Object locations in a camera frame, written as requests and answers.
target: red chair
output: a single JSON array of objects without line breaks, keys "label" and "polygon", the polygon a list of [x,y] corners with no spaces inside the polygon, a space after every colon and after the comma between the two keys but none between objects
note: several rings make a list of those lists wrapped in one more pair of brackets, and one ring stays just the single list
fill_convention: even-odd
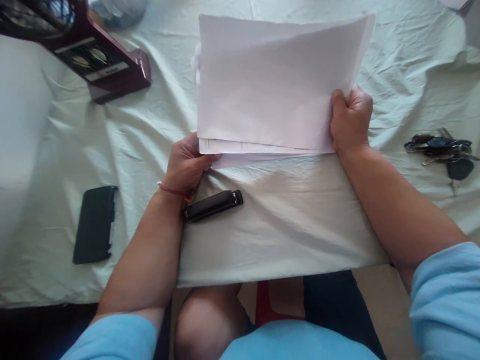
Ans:
[{"label": "red chair", "polygon": [[305,320],[303,317],[280,314],[272,310],[268,280],[259,281],[256,288],[255,325],[262,326],[275,320]]}]

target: smartphone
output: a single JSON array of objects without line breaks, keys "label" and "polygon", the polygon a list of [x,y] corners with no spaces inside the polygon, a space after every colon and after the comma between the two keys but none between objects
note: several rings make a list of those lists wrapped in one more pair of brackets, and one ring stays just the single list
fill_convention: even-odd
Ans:
[{"label": "smartphone", "polygon": [[118,187],[103,186],[85,191],[73,250],[74,264],[95,263],[111,255]]}]

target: key fob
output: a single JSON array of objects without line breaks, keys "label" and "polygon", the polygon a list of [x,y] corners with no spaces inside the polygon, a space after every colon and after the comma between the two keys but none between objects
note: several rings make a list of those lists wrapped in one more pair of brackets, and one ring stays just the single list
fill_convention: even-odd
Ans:
[{"label": "key fob", "polygon": [[452,141],[445,137],[434,137],[426,142],[426,144],[431,148],[445,148],[450,145]]},{"label": "key fob", "polygon": [[473,162],[464,158],[461,158],[458,161],[446,163],[448,177],[452,180],[458,181],[461,181],[470,175],[474,167],[475,166]]}]

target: sleeve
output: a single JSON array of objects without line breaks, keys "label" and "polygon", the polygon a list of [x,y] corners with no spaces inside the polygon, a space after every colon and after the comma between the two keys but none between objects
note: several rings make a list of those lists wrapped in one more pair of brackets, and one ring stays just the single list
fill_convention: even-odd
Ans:
[{"label": "sleeve", "polygon": [[480,248],[465,242],[440,251],[416,269],[410,319],[422,358],[478,359]]},{"label": "sleeve", "polygon": [[152,359],[157,332],[147,319],[119,314],[89,326],[61,360]]}]

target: dark pants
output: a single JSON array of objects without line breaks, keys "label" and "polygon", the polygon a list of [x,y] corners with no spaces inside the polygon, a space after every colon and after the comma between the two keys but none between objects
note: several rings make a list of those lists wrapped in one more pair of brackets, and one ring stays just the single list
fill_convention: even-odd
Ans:
[{"label": "dark pants", "polygon": [[351,271],[303,277],[305,320],[364,344],[387,360]]}]

